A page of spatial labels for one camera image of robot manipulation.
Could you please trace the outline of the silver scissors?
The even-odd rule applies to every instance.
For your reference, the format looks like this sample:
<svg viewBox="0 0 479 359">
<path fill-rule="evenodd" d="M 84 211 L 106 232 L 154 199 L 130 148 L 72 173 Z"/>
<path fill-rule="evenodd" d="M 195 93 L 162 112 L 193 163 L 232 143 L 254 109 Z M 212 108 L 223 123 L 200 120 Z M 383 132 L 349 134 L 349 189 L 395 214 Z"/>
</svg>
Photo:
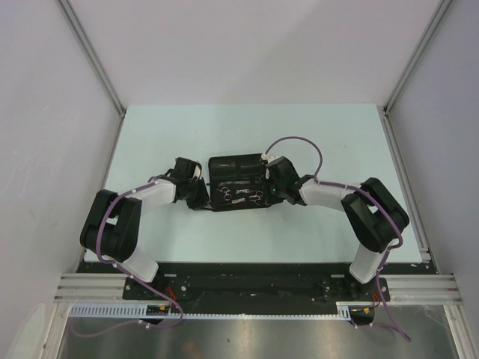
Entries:
<svg viewBox="0 0 479 359">
<path fill-rule="evenodd" d="M 231 201 L 232 204 L 253 203 L 257 206 L 263 199 L 262 191 L 252 191 L 249 189 L 240 189 L 235 192 L 236 197 Z"/>
<path fill-rule="evenodd" d="M 223 199 L 226 201 L 231 200 L 234 194 L 249 194 L 251 192 L 249 188 L 231 190 L 226 186 L 217 188 L 217 191 L 222 193 Z"/>
</svg>

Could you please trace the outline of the black zip tool case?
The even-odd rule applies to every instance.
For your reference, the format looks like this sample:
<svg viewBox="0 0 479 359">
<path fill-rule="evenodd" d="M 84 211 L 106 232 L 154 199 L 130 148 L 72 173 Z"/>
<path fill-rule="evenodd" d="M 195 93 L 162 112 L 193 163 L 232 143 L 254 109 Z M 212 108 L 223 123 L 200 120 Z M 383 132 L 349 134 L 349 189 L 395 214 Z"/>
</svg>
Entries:
<svg viewBox="0 0 479 359">
<path fill-rule="evenodd" d="M 228 187 L 231 190 L 249 188 L 252 191 L 266 192 L 266 187 L 263 187 L 261 177 L 263 174 L 263 168 L 266 163 L 261 160 L 260 153 L 233 155 L 233 156 L 217 156 L 211 157 L 208 161 L 208 173 L 209 173 L 209 186 L 210 186 L 210 204 L 214 212 L 227 212 L 234 210 L 247 210 L 247 209 L 262 209 L 269 206 L 257 206 L 253 203 L 238 203 L 232 204 L 231 201 L 236 197 L 234 194 L 232 199 L 226 201 L 223 199 L 222 193 L 217 191 L 217 188 L 223 186 Z M 214 158 L 250 158 L 254 160 L 261 160 L 262 165 L 256 168 L 246 169 L 218 169 L 211 168 L 210 161 Z"/>
</svg>

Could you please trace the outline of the long black barber comb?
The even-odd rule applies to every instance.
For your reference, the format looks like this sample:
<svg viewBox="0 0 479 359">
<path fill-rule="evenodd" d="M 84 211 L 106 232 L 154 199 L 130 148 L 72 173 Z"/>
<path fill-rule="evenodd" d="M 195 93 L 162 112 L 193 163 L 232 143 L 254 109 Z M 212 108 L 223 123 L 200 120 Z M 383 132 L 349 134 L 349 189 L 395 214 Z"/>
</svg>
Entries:
<svg viewBox="0 0 479 359">
<path fill-rule="evenodd" d="M 214 158 L 210 161 L 211 168 L 218 169 L 246 169 L 256 168 L 262 165 L 261 160 L 254 160 L 250 158 Z"/>
</svg>

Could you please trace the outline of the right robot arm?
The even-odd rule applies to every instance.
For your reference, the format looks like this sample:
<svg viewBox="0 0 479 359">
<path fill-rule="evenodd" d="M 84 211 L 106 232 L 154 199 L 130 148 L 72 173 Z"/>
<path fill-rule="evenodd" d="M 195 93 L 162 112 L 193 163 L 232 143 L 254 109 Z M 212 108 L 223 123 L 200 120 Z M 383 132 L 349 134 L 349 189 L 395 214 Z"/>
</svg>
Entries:
<svg viewBox="0 0 479 359">
<path fill-rule="evenodd" d="M 379 273 L 389 254 L 403 245 L 409 216 L 383 183 L 374 177 L 358 185 L 300 177 L 283 156 L 263 154 L 272 196 L 292 205 L 321 206 L 343 212 L 359 241 L 356 255 L 345 275 L 345 293 L 362 300 L 380 285 Z"/>
</svg>

